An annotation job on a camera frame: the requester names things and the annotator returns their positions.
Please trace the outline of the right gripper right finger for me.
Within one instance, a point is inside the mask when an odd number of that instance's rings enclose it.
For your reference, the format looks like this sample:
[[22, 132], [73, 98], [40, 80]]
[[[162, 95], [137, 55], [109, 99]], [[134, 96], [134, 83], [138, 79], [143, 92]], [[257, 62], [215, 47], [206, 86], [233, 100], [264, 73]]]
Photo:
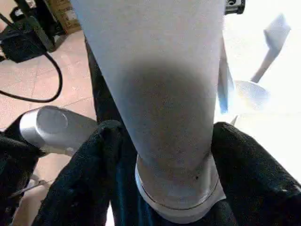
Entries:
[[214, 124], [211, 152], [240, 226], [299, 226], [301, 185], [254, 138]]

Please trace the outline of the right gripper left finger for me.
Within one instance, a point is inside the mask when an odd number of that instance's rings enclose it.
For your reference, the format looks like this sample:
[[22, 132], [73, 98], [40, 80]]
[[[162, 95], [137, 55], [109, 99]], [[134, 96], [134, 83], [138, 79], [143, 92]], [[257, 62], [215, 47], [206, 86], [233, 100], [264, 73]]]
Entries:
[[123, 142], [121, 123], [103, 121], [52, 183], [34, 226], [104, 226]]

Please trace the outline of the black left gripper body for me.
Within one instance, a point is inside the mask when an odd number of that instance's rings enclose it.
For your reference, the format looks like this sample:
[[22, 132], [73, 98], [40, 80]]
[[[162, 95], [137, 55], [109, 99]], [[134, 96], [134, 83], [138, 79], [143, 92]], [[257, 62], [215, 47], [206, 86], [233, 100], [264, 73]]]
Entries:
[[227, 0], [225, 14], [243, 14], [246, 6], [245, 0]]

